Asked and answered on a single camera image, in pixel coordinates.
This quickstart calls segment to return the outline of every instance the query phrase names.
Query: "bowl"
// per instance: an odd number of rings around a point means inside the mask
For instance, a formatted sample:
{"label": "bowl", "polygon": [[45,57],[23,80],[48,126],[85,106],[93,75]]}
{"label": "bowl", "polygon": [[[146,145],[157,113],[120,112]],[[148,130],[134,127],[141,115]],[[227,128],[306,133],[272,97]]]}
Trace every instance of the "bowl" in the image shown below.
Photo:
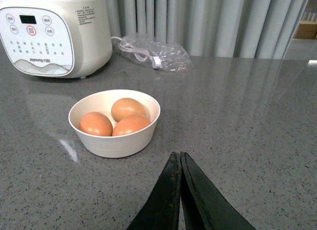
{"label": "bowl", "polygon": [[[151,124],[135,133],[123,136],[101,137],[78,129],[81,118],[92,111],[105,114],[112,126],[117,124],[111,116],[112,105],[121,98],[132,98],[143,104]],[[68,120],[83,145],[93,154],[106,158],[121,158],[141,151],[153,137],[160,114],[159,103],[151,96],[133,90],[109,90],[89,95],[77,102],[69,111]]]}

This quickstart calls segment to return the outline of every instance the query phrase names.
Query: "egg cooker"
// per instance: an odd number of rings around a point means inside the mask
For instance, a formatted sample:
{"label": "egg cooker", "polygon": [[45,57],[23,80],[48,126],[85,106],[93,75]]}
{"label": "egg cooker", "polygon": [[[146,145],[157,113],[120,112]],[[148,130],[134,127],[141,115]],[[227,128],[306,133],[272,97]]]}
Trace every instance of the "egg cooker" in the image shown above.
{"label": "egg cooker", "polygon": [[21,72],[84,78],[112,53],[106,0],[0,0],[0,38]]}

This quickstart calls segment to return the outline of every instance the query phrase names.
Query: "curtain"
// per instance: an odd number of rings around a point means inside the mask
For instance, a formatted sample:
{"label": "curtain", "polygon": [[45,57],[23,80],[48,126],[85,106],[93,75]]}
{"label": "curtain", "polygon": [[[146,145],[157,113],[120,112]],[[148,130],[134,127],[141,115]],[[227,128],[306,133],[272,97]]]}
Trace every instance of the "curtain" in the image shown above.
{"label": "curtain", "polygon": [[317,12],[311,9],[305,9],[302,21],[314,21],[317,22]]}
{"label": "curtain", "polygon": [[136,32],[192,56],[282,59],[308,0],[106,0],[112,36]]}

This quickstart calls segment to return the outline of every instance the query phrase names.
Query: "control panel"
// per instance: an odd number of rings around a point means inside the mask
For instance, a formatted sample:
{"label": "control panel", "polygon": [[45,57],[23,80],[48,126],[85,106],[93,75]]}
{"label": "control panel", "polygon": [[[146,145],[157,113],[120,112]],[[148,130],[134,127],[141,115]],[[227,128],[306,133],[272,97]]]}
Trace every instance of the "control panel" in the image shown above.
{"label": "control panel", "polygon": [[52,11],[7,7],[0,10],[0,37],[13,65],[34,75],[71,72],[74,53],[66,22]]}

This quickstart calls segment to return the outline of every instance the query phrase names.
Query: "white cable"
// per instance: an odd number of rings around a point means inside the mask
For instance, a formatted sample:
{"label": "white cable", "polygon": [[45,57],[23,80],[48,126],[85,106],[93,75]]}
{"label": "white cable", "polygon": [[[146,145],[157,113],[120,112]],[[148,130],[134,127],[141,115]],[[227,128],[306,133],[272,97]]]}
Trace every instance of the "white cable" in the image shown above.
{"label": "white cable", "polygon": [[122,38],[113,36],[111,39],[120,40],[121,43],[118,45],[119,49],[123,52],[128,52],[134,54],[135,58],[140,62],[145,62],[148,58],[152,62],[153,68],[160,68],[161,62],[158,56],[151,56],[150,53],[146,49],[135,48],[131,44],[125,42]]}

